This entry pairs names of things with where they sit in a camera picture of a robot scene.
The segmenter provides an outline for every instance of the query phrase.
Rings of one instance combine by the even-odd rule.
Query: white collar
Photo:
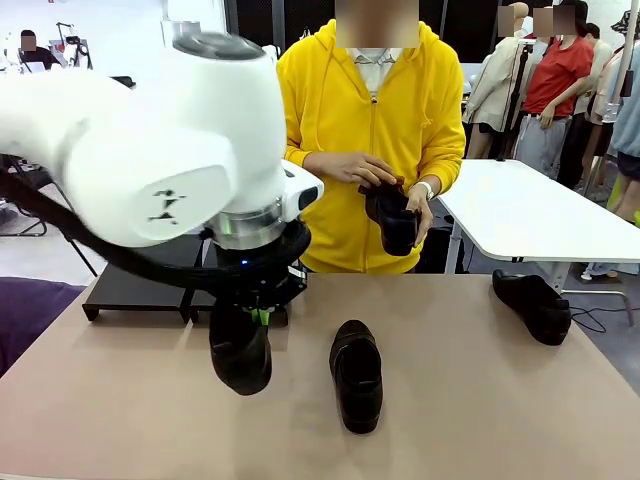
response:
[[[402,55],[403,50],[404,50],[403,48],[387,48],[384,54],[380,57],[380,60],[378,60],[378,62],[373,62],[364,53],[362,53],[362,51],[359,48],[347,48],[349,55],[351,55],[351,58],[354,61],[357,60],[358,58],[364,58],[366,60],[369,60],[372,63],[382,63],[389,59],[396,62],[398,58],[400,58],[400,55]]]

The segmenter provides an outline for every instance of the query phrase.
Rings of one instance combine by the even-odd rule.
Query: red shirt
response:
[[[576,38],[573,45],[560,49],[562,42],[556,41],[538,64],[524,103],[527,113],[542,113],[551,101],[558,97],[576,80],[591,73],[593,48],[584,38]],[[556,117],[568,117],[573,113],[576,98],[570,98],[556,107]]]

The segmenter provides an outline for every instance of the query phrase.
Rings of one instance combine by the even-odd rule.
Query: yellow hoodie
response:
[[[456,53],[420,22],[419,48],[405,49],[373,102],[356,65],[336,47],[336,22],[294,44],[278,62],[287,119],[286,159],[302,166],[311,152],[367,152],[381,158],[408,190],[436,175],[448,190],[460,171],[464,76]],[[420,248],[392,257],[365,213],[355,184],[323,178],[325,194],[303,213],[311,246],[302,262],[317,272],[404,273]]]

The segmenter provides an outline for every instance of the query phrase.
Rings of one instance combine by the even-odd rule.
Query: cable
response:
[[[578,325],[580,325],[581,327],[586,328],[587,330],[591,330],[592,332],[595,332],[595,333],[607,333],[607,328],[602,323],[600,323],[600,321],[598,319],[596,319],[593,315],[591,315],[591,312],[599,311],[599,312],[616,313],[616,312],[626,312],[627,311],[626,308],[613,308],[612,309],[612,308],[595,307],[595,308],[591,308],[589,310],[586,310],[586,309],[581,308],[581,307],[571,307],[571,308],[574,309],[574,310],[582,310],[579,313],[574,313],[572,315],[572,317],[571,317],[572,320],[574,322],[576,322]],[[640,307],[636,307],[636,308],[632,308],[631,309],[631,311],[633,311],[633,312],[636,312],[638,310],[640,310]],[[576,317],[579,316],[579,315],[588,315],[589,318],[591,318],[591,320],[593,320],[600,327],[600,329],[597,330],[597,329],[595,329],[593,327],[590,327],[589,325],[585,325],[584,323],[576,320]]]

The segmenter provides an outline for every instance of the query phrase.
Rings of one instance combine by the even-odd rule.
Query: black leather shoe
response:
[[[409,255],[418,236],[420,219],[406,209],[409,199],[402,188],[383,183],[371,189],[361,188],[360,193],[366,197],[367,216],[380,226],[384,251],[394,257]]]
[[[493,290],[515,310],[529,332],[540,343],[560,345],[571,327],[569,302],[538,275],[515,277],[502,270],[493,272]]]
[[[214,318],[223,312],[224,318]],[[215,309],[211,315],[211,361],[220,380],[239,395],[262,391],[271,380],[267,327],[255,323],[250,313],[237,309]]]
[[[336,334],[329,367],[344,426],[353,433],[375,430],[382,408],[382,363],[367,326],[349,320]]]

